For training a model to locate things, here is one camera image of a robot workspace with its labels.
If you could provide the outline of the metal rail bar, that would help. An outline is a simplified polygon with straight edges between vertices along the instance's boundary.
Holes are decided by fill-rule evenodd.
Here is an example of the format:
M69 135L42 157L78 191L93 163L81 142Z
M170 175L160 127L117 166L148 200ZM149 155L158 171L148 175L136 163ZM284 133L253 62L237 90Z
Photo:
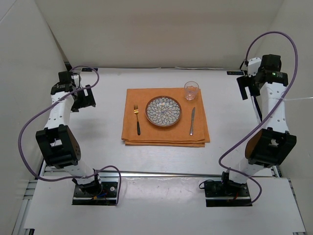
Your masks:
M221 178L220 174L192 174L192 173L160 173L160 172L136 172L121 171L122 177L213 177ZM112 170L104 170L99 173L101 177L117 177L119 173Z

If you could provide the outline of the orange cloth napkin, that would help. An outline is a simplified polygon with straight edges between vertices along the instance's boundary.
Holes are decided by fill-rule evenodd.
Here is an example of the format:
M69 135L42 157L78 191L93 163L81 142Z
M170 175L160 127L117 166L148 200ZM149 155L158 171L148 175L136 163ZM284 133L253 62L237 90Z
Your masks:
M169 96L179 102L182 108L180 120L170 127L151 124L145 115L147 103L157 96ZM139 109L140 136L137 134L134 105ZM189 135L192 109L195 109L193 135ZM184 88L127 89L123 118L122 140L127 145L163 145L204 147L210 142L206 114L201 90L194 100L184 97Z

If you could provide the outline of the black logo label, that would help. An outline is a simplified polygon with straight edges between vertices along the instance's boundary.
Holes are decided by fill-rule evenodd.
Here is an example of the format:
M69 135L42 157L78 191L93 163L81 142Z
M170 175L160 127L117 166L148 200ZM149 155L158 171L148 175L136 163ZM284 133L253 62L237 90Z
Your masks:
M244 72L242 72L242 71L227 71L226 73L227 73L227 75L236 75L236 76L244 75Z

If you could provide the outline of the clear drinking glass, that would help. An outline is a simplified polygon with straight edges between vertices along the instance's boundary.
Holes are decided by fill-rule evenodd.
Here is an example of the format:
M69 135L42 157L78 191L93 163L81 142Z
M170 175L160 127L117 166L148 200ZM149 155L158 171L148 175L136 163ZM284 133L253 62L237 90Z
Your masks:
M199 85L195 81L188 81L184 85L184 96L187 100L194 100L199 91Z

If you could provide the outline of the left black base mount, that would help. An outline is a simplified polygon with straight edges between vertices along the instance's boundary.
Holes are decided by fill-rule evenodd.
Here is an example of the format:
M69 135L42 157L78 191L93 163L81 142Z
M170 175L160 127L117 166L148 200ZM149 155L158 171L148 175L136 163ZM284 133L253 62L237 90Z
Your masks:
M117 206L120 183L118 179L94 177L91 183L75 183L72 205L77 206Z

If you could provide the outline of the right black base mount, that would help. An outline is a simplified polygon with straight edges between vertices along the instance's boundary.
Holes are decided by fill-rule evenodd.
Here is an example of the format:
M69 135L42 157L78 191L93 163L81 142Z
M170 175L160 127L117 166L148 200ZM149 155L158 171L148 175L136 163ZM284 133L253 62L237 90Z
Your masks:
M205 180L199 184L199 189L204 190L208 208L252 206L247 184L241 188L225 188L221 181Z

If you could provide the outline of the gold fork dark handle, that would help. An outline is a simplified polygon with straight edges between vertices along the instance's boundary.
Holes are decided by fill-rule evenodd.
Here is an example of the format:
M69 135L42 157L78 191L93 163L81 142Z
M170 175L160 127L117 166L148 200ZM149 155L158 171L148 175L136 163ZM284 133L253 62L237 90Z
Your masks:
M139 123L139 118L138 118L139 109L138 109L138 106L137 106L136 104L134 105L134 114L136 115L136 128L137 128L137 134L140 136L141 131L140 131L140 123Z

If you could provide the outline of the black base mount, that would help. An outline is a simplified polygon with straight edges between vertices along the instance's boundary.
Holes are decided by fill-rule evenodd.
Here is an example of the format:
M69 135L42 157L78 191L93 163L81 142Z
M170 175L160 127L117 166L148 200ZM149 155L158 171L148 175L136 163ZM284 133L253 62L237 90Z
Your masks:
M205 180L199 184L199 189L204 190L208 208L252 206L247 184L241 188L225 188L221 181Z
M91 183L75 183L72 205L77 206L117 206L120 183L118 179L94 177Z

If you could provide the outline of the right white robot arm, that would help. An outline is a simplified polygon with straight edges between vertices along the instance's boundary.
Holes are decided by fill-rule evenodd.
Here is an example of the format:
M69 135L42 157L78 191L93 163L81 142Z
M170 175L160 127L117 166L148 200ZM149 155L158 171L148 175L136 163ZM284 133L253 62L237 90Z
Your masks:
M288 86L288 75L281 72L281 57L268 54L250 59L247 73L237 78L242 99L250 95L260 115L261 127L246 144L244 158L222 174L220 191L230 196L242 188L248 177L265 168L280 165L296 145L289 133L285 104L280 101Z

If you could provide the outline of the floral patterned plate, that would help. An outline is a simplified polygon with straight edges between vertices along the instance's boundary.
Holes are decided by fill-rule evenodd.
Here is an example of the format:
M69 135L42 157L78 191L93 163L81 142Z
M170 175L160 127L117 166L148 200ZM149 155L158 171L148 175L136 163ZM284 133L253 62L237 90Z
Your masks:
M145 115L148 121L158 127L175 125L181 118L181 105L169 96L157 96L146 105Z

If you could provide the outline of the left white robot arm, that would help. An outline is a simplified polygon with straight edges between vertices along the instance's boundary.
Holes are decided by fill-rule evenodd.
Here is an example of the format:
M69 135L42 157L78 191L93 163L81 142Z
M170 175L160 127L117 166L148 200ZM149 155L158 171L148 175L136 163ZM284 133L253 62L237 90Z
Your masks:
M103 189L101 179L82 161L79 143L69 128L72 112L95 107L96 102L89 85L82 90L79 74L62 71L58 76L59 82L51 89L53 108L44 129L36 133L36 140L48 166L64 169L82 192L97 196Z

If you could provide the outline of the silver table knife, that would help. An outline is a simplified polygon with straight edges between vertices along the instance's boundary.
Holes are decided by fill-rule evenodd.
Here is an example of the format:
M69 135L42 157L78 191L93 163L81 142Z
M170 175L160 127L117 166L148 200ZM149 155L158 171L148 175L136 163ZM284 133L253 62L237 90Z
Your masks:
M196 107L192 109L192 113L191 113L191 125L190 125L190 131L189 131L190 136L192 136L194 132L193 129L194 129L195 109Z

